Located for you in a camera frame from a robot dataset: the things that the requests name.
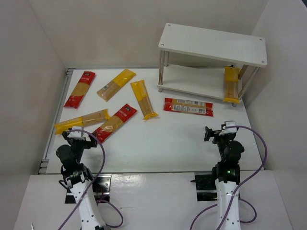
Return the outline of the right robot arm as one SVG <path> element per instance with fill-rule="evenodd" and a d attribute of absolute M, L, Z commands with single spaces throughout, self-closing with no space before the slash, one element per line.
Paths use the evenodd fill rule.
<path fill-rule="evenodd" d="M 239 220 L 239 191 L 240 184 L 239 160 L 245 151 L 242 144 L 235 141 L 237 128 L 235 121 L 226 121 L 221 125 L 221 130 L 206 128 L 204 140 L 216 144 L 221 160 L 212 169 L 212 178 L 217 190 L 216 228 L 220 230 L 241 229 Z"/>

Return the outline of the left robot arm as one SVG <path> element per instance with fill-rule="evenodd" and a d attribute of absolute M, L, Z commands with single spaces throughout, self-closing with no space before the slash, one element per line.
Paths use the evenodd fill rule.
<path fill-rule="evenodd" d="M 83 151 L 97 147 L 97 138 L 90 133 L 87 141 L 81 131 L 80 128 L 63 131 L 62 136 L 68 144 L 58 147 L 56 156 L 64 168 L 61 171 L 64 182 L 75 199 L 74 209 L 79 211 L 81 228 L 108 230 L 110 227 L 103 221 L 93 193 L 92 184 L 96 177 L 81 163 Z"/>

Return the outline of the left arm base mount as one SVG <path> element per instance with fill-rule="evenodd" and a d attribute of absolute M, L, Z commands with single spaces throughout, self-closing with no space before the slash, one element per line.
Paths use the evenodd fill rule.
<path fill-rule="evenodd" d="M 111 188 L 111 174 L 101 174 L 92 185 L 92 191 L 95 200 L 110 200 L 110 188 Z M 75 199 L 70 189 L 61 181 L 62 185 L 66 188 L 65 204 L 75 204 Z"/>

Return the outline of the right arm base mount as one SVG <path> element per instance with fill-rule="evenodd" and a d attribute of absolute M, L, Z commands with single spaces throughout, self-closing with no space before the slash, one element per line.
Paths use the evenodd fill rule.
<path fill-rule="evenodd" d="M 195 173 L 191 180 L 196 186 L 197 201 L 216 201 L 217 190 L 212 175 L 209 173 Z"/>

